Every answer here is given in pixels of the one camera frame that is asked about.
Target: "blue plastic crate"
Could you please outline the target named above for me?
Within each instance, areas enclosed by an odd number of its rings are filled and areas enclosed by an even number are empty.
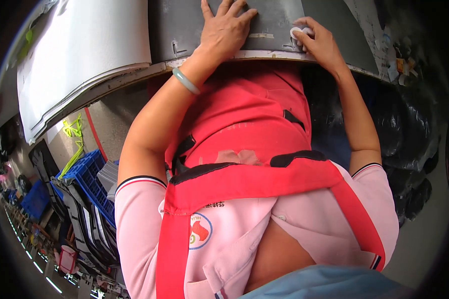
[[[49,201],[50,195],[47,187],[41,180],[38,180],[33,184],[30,192],[23,197],[20,204],[25,212],[39,220]]]
[[[63,178],[74,177],[76,182],[83,189],[85,194],[90,198],[102,215],[108,220],[113,227],[115,225],[115,204],[107,199],[107,192],[103,188],[102,183],[97,178],[97,173],[105,165],[102,153],[99,150],[86,153],[79,159],[72,168],[63,176]],[[63,194],[54,187],[57,194],[63,199]]]

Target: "stacked fabric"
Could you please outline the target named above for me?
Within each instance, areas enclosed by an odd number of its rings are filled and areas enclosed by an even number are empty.
[[[103,188],[108,192],[107,199],[115,202],[116,183],[118,181],[118,165],[108,160],[103,168],[98,171],[97,177]]]

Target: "black trim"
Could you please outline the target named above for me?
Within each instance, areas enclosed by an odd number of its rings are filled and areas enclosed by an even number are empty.
[[[163,181],[162,181],[161,179],[159,179],[159,178],[157,178],[157,177],[154,177],[154,176],[132,176],[132,177],[127,178],[127,179],[124,180],[123,182],[121,182],[121,183],[116,187],[116,189],[118,190],[118,188],[120,188],[124,183],[129,182],[129,181],[131,181],[132,179],[135,179],[135,178],[152,178],[152,179],[155,179],[155,180],[157,180],[158,182],[162,183],[162,184],[165,185],[165,187],[166,187],[166,184],[163,183]]]
[[[198,165],[198,166],[188,169],[187,171],[183,172],[182,174],[180,174],[178,176],[173,176],[171,178],[171,180],[169,181],[169,183],[176,186],[176,185],[178,185],[184,181],[187,181],[189,179],[197,178],[198,176],[202,176],[202,175],[205,175],[212,171],[228,167],[229,165],[238,165],[238,163],[225,162],[225,163],[217,163],[217,164]]]
[[[271,167],[288,167],[295,158],[308,158],[316,161],[326,161],[327,158],[318,151],[299,151],[275,156],[269,162]]]
[[[379,262],[381,261],[381,257],[378,255],[376,259],[376,263],[374,264],[374,267],[372,267],[373,270],[376,270],[377,265],[379,265]]]
[[[196,144],[196,140],[193,138],[193,135],[186,136],[185,140],[183,140],[178,147],[176,148],[176,152],[173,155],[173,160],[171,161],[171,173],[176,175],[176,162],[180,158],[182,154],[191,150]]]
[[[301,122],[296,116],[294,116],[290,111],[288,110],[283,110],[284,112],[284,118],[287,119],[288,121],[290,121],[291,123],[297,123],[301,126],[301,128],[303,128],[303,130],[305,130],[305,124],[303,122]]]
[[[178,159],[175,160],[175,175],[179,175],[185,171],[187,171],[188,169],[190,169],[189,167],[185,166],[185,161],[186,161],[186,156],[181,156]]]
[[[372,163],[366,164],[366,165],[364,165],[363,167],[361,167],[361,168],[360,168],[358,171],[356,171],[351,177],[354,177],[355,175],[358,174],[359,171],[361,171],[361,170],[365,169],[366,167],[368,167],[369,165],[373,165],[373,164],[376,164],[376,165],[379,165],[380,167],[383,167],[383,166],[382,166],[381,164],[379,164],[379,163],[372,162]]]

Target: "red strap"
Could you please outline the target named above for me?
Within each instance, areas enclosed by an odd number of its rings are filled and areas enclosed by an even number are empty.
[[[345,180],[331,187],[331,191],[336,197],[336,201],[344,217],[346,217],[361,250],[372,252],[381,257],[380,263],[376,268],[380,272],[384,268],[386,255],[381,238],[368,212]]]
[[[190,216],[165,213],[161,222],[156,260],[156,297],[184,298],[190,243]]]
[[[331,188],[342,180],[329,160],[296,158],[287,167],[233,164],[175,186],[168,184],[164,210],[191,215],[217,201],[308,192]]]
[[[98,138],[97,130],[95,129],[95,125],[93,124],[93,121],[91,120],[90,110],[88,107],[85,107],[85,113],[87,115],[88,124],[90,125],[91,132],[93,133],[93,137],[95,137],[95,141],[98,145],[98,148],[100,149],[100,152],[102,153],[103,159],[105,160],[105,163],[108,161],[108,157],[105,154],[105,150],[102,147],[102,143],[100,142],[100,139]]]
[[[158,298],[184,298],[190,216],[217,201],[266,198],[330,188],[364,251],[382,257],[377,230],[359,198],[331,161],[295,158],[287,167],[232,164],[197,175],[177,185],[168,184],[156,262]]]

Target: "woman's right hand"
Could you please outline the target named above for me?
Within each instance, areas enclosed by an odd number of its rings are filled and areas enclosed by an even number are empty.
[[[324,28],[311,17],[299,18],[293,24],[308,25],[314,31],[314,39],[300,31],[293,31],[293,34],[306,46],[308,52],[316,58],[316,61],[331,73],[331,75],[336,78],[341,70],[349,70],[336,45],[333,34],[328,29]]]
[[[257,14],[256,9],[248,9],[237,16],[246,0],[223,0],[216,16],[207,0],[201,0],[204,27],[200,48],[206,49],[211,59],[218,64],[231,58],[245,43],[249,33],[249,22]]]

